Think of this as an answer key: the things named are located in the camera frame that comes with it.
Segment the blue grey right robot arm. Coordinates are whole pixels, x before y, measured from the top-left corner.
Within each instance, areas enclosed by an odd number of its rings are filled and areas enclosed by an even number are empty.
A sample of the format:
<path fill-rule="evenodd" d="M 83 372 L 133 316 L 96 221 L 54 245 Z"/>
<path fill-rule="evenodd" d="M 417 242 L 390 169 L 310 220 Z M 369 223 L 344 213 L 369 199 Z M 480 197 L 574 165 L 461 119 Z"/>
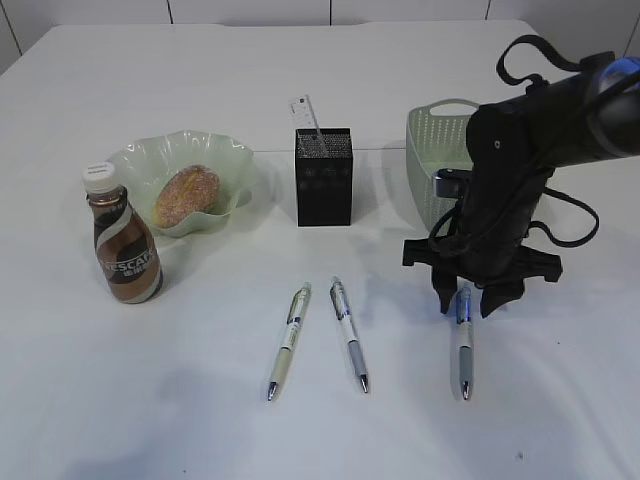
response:
<path fill-rule="evenodd" d="M 524 245 L 530 229 L 547 231 L 532 216 L 542 195 L 571 202 L 548 180 L 566 166 L 639 153 L 639 61 L 620 58 L 554 84 L 485 104 L 466 127 L 472 167 L 446 175 L 456 202 L 421 240 L 408 240 L 403 263 L 431 266 L 441 312 L 466 279 L 482 291 L 488 316 L 522 297 L 528 278 L 555 282 L 559 256 Z"/>

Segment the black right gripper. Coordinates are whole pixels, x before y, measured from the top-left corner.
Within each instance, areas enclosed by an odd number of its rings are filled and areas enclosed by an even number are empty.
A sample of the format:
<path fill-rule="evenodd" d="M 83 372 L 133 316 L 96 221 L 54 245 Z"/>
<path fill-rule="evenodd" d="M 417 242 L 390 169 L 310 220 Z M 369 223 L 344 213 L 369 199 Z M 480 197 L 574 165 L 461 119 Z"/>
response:
<path fill-rule="evenodd" d="M 431 283 L 447 314 L 458 278 L 483 289 L 480 313 L 487 318 L 519 300 L 525 280 L 556 282 L 559 256 L 523 244 L 548 179 L 565 164 L 599 153 L 588 125 L 584 94 L 575 89 L 540 89 L 510 100 L 484 104 L 466 127 L 471 181 L 430 229 L 427 238 L 408 240 L 402 262 L 432 268 Z"/>

